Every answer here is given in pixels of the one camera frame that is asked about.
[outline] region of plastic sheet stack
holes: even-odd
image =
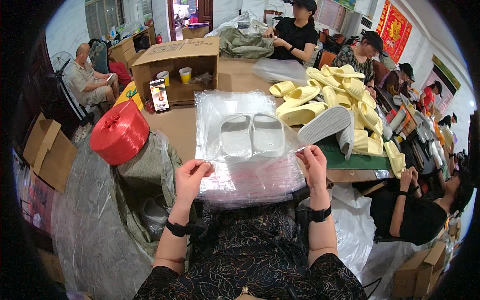
[[[259,91],[201,92],[195,94],[195,106],[196,158],[215,166],[215,173],[202,180],[197,196],[207,209],[229,210],[288,201],[292,199],[292,192],[305,186],[295,157],[302,145],[296,132],[274,117],[276,106],[272,96]],[[251,136],[254,133],[248,129],[245,133],[249,132],[251,138],[239,138],[237,144],[235,139],[222,138],[223,125],[239,116],[251,122],[251,127],[259,118],[270,118],[273,123],[281,124],[279,138],[283,140],[278,151],[267,154],[256,147],[255,138]],[[244,145],[249,142],[251,150]],[[240,151],[243,148],[247,149],[246,153]]]

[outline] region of red twine spool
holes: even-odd
[[[90,147],[109,165],[118,166],[137,155],[150,128],[132,100],[109,110],[93,128]]]

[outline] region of paper cup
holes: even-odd
[[[165,79],[165,87],[170,85],[170,77],[168,76],[169,73],[168,71],[163,71],[157,74],[156,78],[157,79]]]
[[[183,84],[188,84],[190,79],[192,79],[192,68],[180,69],[179,73]]]

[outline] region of black smartwatch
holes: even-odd
[[[187,226],[182,226],[179,224],[172,224],[170,221],[167,221],[167,228],[173,233],[174,236],[179,238],[183,238],[186,235],[191,235],[194,227],[194,223],[188,223]]]
[[[332,213],[332,207],[329,207],[327,209],[322,209],[322,210],[313,210],[308,207],[308,223],[310,222],[315,222],[315,223],[321,223],[324,222],[329,215]]]

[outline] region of hand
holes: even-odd
[[[419,173],[418,173],[417,169],[415,169],[415,167],[410,167],[409,170],[410,170],[410,172],[412,172],[411,183],[413,184],[414,187],[417,187],[418,182],[419,182]]]
[[[320,148],[315,145],[305,147],[303,153],[298,152],[297,157],[302,160],[307,169],[307,184],[312,197],[323,196],[327,188],[327,159]]]
[[[408,188],[410,187],[410,183],[412,182],[412,171],[410,169],[406,169],[402,173],[402,178],[400,179],[400,191],[401,192],[408,192]]]
[[[175,171],[177,203],[191,207],[200,189],[202,178],[209,177],[215,169],[202,159],[192,159]]]
[[[267,30],[265,30],[264,37],[272,38],[274,35],[275,32],[273,31],[273,28],[269,27]]]
[[[273,44],[275,45],[275,47],[279,47],[279,46],[285,46],[287,42],[281,38],[274,37]]]

